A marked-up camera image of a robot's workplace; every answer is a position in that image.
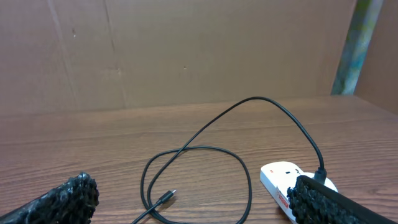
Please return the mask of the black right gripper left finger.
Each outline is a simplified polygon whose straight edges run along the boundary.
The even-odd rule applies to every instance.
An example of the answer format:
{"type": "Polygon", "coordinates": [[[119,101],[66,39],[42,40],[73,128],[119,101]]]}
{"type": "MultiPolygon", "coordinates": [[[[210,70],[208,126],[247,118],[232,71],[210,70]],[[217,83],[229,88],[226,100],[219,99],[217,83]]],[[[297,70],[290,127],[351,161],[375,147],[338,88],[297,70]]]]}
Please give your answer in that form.
{"type": "Polygon", "coordinates": [[[90,224],[99,205],[95,179],[86,172],[1,216],[1,224],[90,224]]]}

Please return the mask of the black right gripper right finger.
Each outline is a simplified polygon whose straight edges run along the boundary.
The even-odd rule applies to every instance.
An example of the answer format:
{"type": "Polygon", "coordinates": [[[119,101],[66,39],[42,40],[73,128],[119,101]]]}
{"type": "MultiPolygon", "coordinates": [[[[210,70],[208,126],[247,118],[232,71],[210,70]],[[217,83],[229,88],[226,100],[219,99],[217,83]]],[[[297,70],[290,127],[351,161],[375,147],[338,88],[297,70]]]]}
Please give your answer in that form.
{"type": "Polygon", "coordinates": [[[298,224],[397,224],[305,175],[287,189],[298,224]]]}

